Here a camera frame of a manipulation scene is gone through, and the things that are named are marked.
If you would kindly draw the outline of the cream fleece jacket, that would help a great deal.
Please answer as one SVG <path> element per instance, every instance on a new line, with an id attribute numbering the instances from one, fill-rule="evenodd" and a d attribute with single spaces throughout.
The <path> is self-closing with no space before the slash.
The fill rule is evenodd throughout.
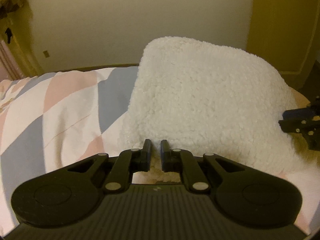
<path id="1" fill-rule="evenodd" d="M 305 161 L 278 123 L 296 106 L 290 87 L 262 58 L 191 38 L 157 38 L 143 51 L 119 145 L 153 142 L 145 181 L 176 179 L 161 171 L 163 139 L 197 156 L 213 152 L 272 175 L 296 172 Z"/>

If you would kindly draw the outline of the brown hanging clothes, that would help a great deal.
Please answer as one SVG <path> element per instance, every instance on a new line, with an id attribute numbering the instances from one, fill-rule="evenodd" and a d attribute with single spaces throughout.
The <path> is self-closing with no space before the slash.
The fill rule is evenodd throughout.
<path id="1" fill-rule="evenodd" d="M 5 36 L 5 41 L 10 44 L 13 33 L 10 27 L 6 27 L 6 20 L 9 15 L 22 8 L 26 0 L 1 0 L 1 32 Z"/>

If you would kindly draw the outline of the pink blue checkered quilt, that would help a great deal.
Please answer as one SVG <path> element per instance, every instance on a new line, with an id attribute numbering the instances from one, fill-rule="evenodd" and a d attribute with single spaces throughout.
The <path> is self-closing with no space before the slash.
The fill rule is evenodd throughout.
<path id="1" fill-rule="evenodd" d="M 138 68 L 1 82 L 1 234 L 16 228 L 14 188 L 96 153 L 115 156 Z"/>

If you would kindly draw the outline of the yellow wooden door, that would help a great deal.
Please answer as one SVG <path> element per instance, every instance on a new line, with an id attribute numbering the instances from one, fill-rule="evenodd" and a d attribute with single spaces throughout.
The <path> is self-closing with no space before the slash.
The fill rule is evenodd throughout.
<path id="1" fill-rule="evenodd" d="M 252 0 L 246 50 L 281 74 L 302 72 L 319 19 L 319 0 Z"/>

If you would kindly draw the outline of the pink curtain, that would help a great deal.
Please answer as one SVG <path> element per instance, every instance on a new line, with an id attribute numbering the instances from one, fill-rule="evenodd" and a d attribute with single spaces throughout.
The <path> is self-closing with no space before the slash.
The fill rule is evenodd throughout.
<path id="1" fill-rule="evenodd" d="M 25 78 L 9 47 L 3 39 L 0 44 L 0 78 L 3 80 L 20 80 Z"/>

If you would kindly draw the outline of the low wall outlet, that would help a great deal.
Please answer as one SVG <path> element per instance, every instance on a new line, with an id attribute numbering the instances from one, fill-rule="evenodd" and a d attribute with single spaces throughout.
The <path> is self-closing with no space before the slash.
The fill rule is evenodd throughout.
<path id="1" fill-rule="evenodd" d="M 49 53 L 48 53 L 48 51 L 47 51 L 47 50 L 43 51 L 43 54 L 44 54 L 44 57 L 45 57 L 45 58 L 50 57 L 50 55 L 49 55 Z"/>

